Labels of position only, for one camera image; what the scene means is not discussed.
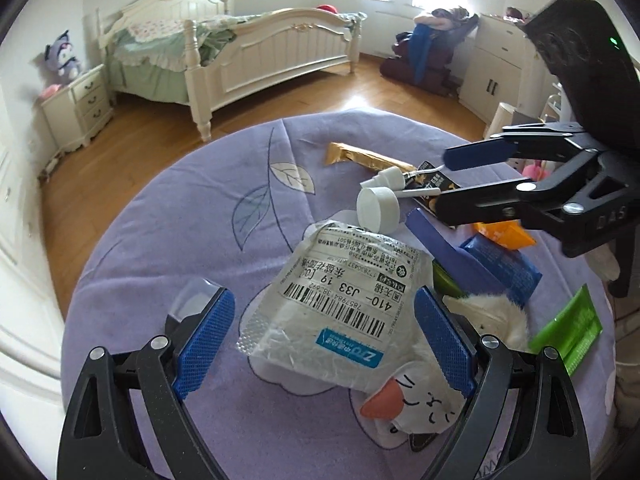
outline bed post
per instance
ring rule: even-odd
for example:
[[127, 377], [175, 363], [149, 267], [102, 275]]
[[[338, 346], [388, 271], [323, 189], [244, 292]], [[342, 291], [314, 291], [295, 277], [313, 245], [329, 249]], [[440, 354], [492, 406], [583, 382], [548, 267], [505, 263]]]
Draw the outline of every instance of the bed post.
[[184, 22], [185, 60], [187, 70], [184, 73], [189, 94], [191, 116], [198, 127], [203, 142], [211, 140], [211, 105], [204, 69], [200, 65], [196, 24], [192, 20]]
[[362, 39], [362, 22], [357, 21], [353, 25], [351, 33], [351, 46], [349, 49], [349, 61], [351, 65], [350, 73], [356, 71], [358, 62], [360, 61], [360, 40]]
[[104, 29], [102, 28], [102, 19], [100, 18], [100, 7], [96, 7], [95, 9], [95, 24], [98, 28], [98, 50], [100, 50], [100, 60], [102, 64], [107, 63], [107, 55], [104, 51], [104, 48], [100, 45], [100, 38], [104, 35]]
[[102, 37], [104, 36], [104, 25], [102, 23], [102, 18], [100, 16], [100, 7], [96, 7], [95, 9], [95, 26], [98, 29], [98, 37], [96, 38], [96, 41], [98, 43], [98, 50], [100, 51], [100, 62], [104, 66], [104, 68], [102, 69], [102, 77], [107, 82], [107, 96], [109, 98], [109, 101], [111, 102], [112, 106], [115, 106], [117, 104], [116, 92], [114, 92], [113, 89], [111, 89], [110, 74], [109, 74], [109, 69], [107, 65], [108, 46], [107, 45], [102, 46], [102, 41], [101, 41]]

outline metal screw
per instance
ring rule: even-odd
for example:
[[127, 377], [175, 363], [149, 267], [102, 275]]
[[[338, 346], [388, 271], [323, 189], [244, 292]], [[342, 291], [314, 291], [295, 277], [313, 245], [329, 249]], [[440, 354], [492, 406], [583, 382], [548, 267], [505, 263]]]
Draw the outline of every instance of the metal screw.
[[151, 348], [154, 350], [160, 350], [169, 344], [169, 340], [163, 336], [159, 335], [151, 340]]
[[102, 357], [104, 357], [104, 348], [102, 348], [101, 346], [97, 346], [89, 352], [89, 359], [91, 359], [91, 361], [97, 361]]
[[556, 350], [552, 346], [548, 346], [545, 348], [545, 355], [552, 361], [555, 361], [556, 359], [558, 359], [558, 350]]
[[568, 215], [579, 215], [584, 212], [584, 206], [575, 202], [569, 202], [562, 206], [562, 211]]
[[498, 348], [500, 346], [500, 341], [492, 335], [486, 335], [482, 338], [482, 344], [487, 348]]
[[522, 184], [518, 184], [516, 189], [518, 191], [533, 191], [536, 189], [536, 184], [533, 182], [523, 182]]

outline footboard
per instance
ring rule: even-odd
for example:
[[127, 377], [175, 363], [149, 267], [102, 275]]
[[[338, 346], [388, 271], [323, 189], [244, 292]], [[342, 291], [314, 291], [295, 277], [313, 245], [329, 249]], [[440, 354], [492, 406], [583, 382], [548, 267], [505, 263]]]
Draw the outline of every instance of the footboard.
[[[210, 113], [226, 104], [336, 64], [350, 62], [353, 72], [360, 56], [360, 24], [353, 32], [348, 25], [324, 10], [280, 10], [232, 27], [238, 37], [206, 67], [200, 66], [194, 38], [188, 38], [187, 88], [203, 140], [208, 140]], [[193, 34], [193, 25], [187, 23], [186, 30]]]

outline headboard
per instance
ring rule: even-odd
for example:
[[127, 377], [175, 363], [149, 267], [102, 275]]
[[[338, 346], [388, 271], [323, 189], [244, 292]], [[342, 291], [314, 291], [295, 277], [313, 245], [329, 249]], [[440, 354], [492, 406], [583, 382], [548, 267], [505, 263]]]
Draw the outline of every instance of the headboard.
[[133, 23], [152, 20], [193, 20], [201, 22], [224, 13], [221, 0], [137, 0], [120, 9], [121, 18], [105, 32], [100, 19], [100, 9], [96, 9], [98, 21], [98, 46], [100, 50], [111, 41], [116, 32]]

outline wooden floor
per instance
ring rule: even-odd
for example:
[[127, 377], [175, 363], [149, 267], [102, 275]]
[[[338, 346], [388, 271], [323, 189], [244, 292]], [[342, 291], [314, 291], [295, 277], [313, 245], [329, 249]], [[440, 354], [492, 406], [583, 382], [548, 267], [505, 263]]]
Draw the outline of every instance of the wooden floor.
[[[353, 75], [345, 64], [226, 106], [213, 114], [212, 136], [287, 116], [370, 106], [467, 140], [482, 138], [484, 123], [456, 100], [384, 79], [380, 61], [363, 56]], [[42, 195], [47, 253], [64, 316], [84, 264], [113, 219], [151, 178], [201, 145], [187, 107], [122, 95], [114, 119], [94, 142], [60, 162]]]

